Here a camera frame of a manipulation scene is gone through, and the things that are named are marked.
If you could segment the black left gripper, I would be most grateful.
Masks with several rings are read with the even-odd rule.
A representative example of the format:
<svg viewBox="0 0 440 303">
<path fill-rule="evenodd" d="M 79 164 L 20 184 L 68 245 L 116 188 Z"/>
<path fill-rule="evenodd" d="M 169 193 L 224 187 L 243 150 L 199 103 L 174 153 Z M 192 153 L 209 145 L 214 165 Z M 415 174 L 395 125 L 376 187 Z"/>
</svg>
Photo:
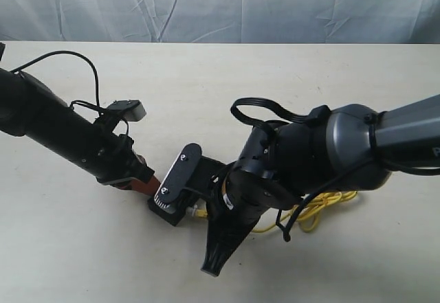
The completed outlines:
<svg viewBox="0 0 440 303">
<path fill-rule="evenodd" d="M 116 135 L 102 124 L 93 124 L 92 164 L 97 182 L 120 190 L 153 196 L 160 186 L 155 171 L 133 150 L 128 134 Z"/>
</svg>

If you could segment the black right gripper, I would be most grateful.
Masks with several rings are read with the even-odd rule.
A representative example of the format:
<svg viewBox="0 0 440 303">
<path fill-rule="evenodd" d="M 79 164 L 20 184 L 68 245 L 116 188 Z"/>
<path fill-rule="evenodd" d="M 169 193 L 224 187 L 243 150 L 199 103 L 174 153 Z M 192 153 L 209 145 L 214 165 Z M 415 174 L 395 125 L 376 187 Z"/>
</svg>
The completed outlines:
<svg viewBox="0 0 440 303">
<path fill-rule="evenodd" d="M 301 201 L 300 193 L 279 180 L 262 178 L 235 168 L 214 189 L 208 204 L 206 253 L 201 270 L 217 277 L 239 245 L 270 208 L 289 210 Z"/>
</svg>

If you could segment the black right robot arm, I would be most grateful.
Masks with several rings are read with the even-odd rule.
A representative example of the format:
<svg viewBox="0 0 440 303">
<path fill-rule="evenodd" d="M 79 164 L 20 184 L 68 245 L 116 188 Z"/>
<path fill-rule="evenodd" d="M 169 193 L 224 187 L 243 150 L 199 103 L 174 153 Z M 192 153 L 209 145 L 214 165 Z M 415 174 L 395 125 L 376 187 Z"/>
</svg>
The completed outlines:
<svg viewBox="0 0 440 303">
<path fill-rule="evenodd" d="M 376 190 L 393 172 L 439 174 L 439 97 L 375 111 L 326 105 L 298 115 L 265 98 L 240 98 L 231 114 L 251 126 L 241 154 L 218 176 L 208 204 L 202 270 L 218 276 L 269 209 L 285 241 L 300 213 L 324 192 Z"/>
</svg>

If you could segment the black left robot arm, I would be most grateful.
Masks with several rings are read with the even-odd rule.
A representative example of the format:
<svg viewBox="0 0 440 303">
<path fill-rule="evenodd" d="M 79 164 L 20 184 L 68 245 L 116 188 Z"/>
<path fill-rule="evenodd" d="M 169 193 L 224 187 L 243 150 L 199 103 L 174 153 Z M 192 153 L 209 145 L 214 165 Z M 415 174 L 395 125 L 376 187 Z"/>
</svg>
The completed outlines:
<svg viewBox="0 0 440 303">
<path fill-rule="evenodd" d="M 33 139 L 102 185 L 153 196 L 160 186 L 153 169 L 128 134 L 113 132 L 119 122 L 145 115 L 139 100 L 118 100 L 89 122 L 34 76 L 1 70 L 1 131 Z"/>
</svg>

